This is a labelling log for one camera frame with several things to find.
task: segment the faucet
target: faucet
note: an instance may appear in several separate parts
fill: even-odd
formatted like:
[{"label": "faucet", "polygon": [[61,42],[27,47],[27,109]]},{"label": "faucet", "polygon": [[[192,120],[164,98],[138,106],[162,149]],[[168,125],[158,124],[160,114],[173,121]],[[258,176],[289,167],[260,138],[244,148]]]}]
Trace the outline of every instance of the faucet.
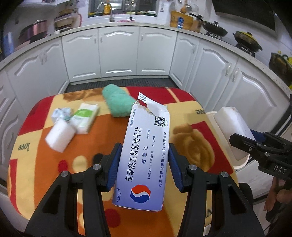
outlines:
[{"label": "faucet", "polygon": [[97,6],[97,9],[99,9],[99,7],[101,6],[101,4],[109,4],[110,5],[110,17],[109,17],[109,21],[110,22],[114,22],[114,17],[112,16],[112,5],[108,2],[102,2]]}]

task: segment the red dot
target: red dot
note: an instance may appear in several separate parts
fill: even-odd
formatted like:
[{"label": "red dot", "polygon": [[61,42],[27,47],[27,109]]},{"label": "red dot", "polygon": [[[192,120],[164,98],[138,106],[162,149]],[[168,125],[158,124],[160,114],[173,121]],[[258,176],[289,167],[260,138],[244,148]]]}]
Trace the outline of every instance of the red dot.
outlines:
[{"label": "red dot", "polygon": [[61,173],[62,171],[68,170],[68,163],[66,160],[61,160],[58,164],[58,171]]},{"label": "red dot", "polygon": [[111,228],[116,228],[121,223],[121,218],[119,213],[114,209],[106,209],[105,210],[105,217],[107,219],[107,225]]}]

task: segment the white cabinet door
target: white cabinet door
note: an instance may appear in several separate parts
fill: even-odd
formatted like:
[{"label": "white cabinet door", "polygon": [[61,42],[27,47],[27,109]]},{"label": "white cabinet door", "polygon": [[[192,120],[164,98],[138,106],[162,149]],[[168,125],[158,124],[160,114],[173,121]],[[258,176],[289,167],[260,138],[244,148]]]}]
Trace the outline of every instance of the white cabinet door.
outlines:
[{"label": "white cabinet door", "polygon": [[6,180],[12,148],[25,113],[16,99],[5,70],[0,72],[0,178]]},{"label": "white cabinet door", "polygon": [[50,95],[40,52],[36,47],[6,67],[8,78],[26,115],[37,102]]},{"label": "white cabinet door", "polygon": [[180,89],[185,89],[194,65],[199,38],[178,33],[169,76]]},{"label": "white cabinet door", "polygon": [[100,77],[98,29],[79,31],[62,37],[69,80]]},{"label": "white cabinet door", "polygon": [[233,71],[238,57],[213,43],[201,40],[186,91],[206,112],[213,111]]},{"label": "white cabinet door", "polygon": [[239,59],[215,110],[233,106],[250,129],[269,132],[289,106],[289,99],[263,72]]},{"label": "white cabinet door", "polygon": [[119,26],[99,29],[101,76],[135,75],[139,27]]},{"label": "white cabinet door", "polygon": [[41,45],[42,67],[50,95],[63,93],[69,84],[61,38]]},{"label": "white cabinet door", "polygon": [[177,32],[141,27],[137,75],[169,75]]}]

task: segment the tablecloth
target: tablecloth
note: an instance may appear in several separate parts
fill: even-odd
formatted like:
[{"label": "tablecloth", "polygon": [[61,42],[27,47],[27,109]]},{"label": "tablecloth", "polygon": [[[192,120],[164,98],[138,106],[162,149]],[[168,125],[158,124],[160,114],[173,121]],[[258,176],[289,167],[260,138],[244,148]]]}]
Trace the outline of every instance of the tablecloth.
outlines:
[{"label": "tablecloth", "polygon": [[[167,105],[170,113],[170,142],[181,155],[204,171],[227,171],[237,182],[227,152],[204,110],[187,92],[176,88],[123,87],[137,99],[139,92]],[[17,136],[8,170],[8,194],[15,209],[30,219],[40,200],[59,175],[85,171],[97,153],[110,154],[116,142],[123,143],[129,117],[113,118],[102,96],[102,88],[70,92],[39,101],[28,114]],[[53,126],[54,109],[70,107],[76,111],[83,102],[96,101],[97,117],[86,135],[75,135],[63,153],[52,150],[45,137]],[[187,194],[174,185],[169,166],[162,211],[129,210],[112,204],[113,188],[102,193],[105,215],[112,237],[176,236],[181,224]],[[82,190],[78,191],[79,233],[84,233]],[[211,192],[207,192],[206,222],[211,221]]]}]

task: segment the white and blue medicine box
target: white and blue medicine box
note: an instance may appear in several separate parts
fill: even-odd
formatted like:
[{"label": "white and blue medicine box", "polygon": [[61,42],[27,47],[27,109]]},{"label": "white and blue medicine box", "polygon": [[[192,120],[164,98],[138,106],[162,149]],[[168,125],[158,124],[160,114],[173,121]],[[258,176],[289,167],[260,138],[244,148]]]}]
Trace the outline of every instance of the white and blue medicine box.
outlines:
[{"label": "white and blue medicine box", "polygon": [[127,127],[112,203],[160,211],[163,205],[169,143],[169,112],[139,93]]}]

